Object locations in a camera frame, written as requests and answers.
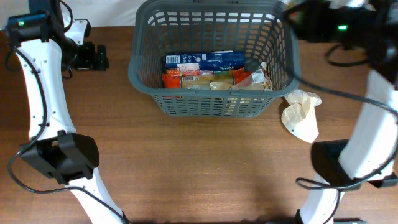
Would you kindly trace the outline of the orange pasta packet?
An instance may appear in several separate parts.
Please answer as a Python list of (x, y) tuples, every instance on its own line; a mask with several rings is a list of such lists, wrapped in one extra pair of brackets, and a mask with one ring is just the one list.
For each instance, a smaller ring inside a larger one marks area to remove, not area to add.
[(252, 71), (245, 72), (244, 68), (227, 71), (211, 70), (167, 70), (162, 74), (164, 87), (168, 89), (197, 89), (210, 90), (211, 83), (235, 85), (252, 74)]

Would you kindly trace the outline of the grey plastic basket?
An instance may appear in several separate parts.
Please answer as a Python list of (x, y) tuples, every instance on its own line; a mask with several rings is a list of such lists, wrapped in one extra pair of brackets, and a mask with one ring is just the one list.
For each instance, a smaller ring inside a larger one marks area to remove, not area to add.
[(128, 77), (171, 116), (251, 118), (299, 85), (282, 1), (143, 3)]

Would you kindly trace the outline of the blue carton box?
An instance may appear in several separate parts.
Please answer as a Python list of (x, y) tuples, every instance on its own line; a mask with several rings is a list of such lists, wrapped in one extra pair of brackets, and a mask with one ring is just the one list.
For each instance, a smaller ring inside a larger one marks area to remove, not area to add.
[(236, 70), (245, 66), (244, 52), (233, 50), (167, 53), (164, 62), (167, 69), (185, 64), (197, 64), (199, 70), (213, 71)]

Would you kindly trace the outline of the clear bread bag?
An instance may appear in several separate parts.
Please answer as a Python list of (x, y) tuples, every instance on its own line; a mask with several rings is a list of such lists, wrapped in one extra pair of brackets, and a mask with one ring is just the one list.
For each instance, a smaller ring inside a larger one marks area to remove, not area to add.
[(269, 78), (267, 67), (267, 63), (262, 62), (255, 72), (236, 73), (234, 75), (234, 85), (226, 82), (211, 82), (210, 89), (272, 91), (272, 81)]

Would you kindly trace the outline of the beige paper bag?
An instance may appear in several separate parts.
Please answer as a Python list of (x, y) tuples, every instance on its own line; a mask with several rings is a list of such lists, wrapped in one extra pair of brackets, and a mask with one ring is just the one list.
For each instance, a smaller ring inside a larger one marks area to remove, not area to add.
[(303, 90), (295, 90), (285, 99), (289, 106), (282, 112), (283, 125), (295, 137), (313, 143), (319, 135), (315, 107), (322, 104), (322, 99)]

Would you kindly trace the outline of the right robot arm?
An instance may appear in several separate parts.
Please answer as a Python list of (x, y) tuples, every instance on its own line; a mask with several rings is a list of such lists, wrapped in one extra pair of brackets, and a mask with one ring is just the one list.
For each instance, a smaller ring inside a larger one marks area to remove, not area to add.
[(333, 223), (345, 192), (365, 182), (377, 188), (397, 184), (397, 2), (299, 1), (284, 11), (284, 22), (299, 39), (364, 49), (370, 67), (365, 96), (337, 92), (363, 102), (352, 136), (315, 142), (314, 179), (296, 179), (310, 193), (295, 222)]

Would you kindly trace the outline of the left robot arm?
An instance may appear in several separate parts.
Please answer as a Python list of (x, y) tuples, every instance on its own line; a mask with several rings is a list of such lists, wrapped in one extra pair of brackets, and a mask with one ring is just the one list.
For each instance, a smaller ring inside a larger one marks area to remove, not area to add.
[(100, 155), (92, 137), (78, 134), (68, 112), (63, 72), (104, 71), (104, 45), (88, 41), (91, 25), (75, 19), (58, 0), (30, 0), (27, 14), (6, 25), (9, 47), (21, 63), (30, 109), (29, 142), (16, 157), (71, 192), (92, 223), (127, 223), (99, 172)]

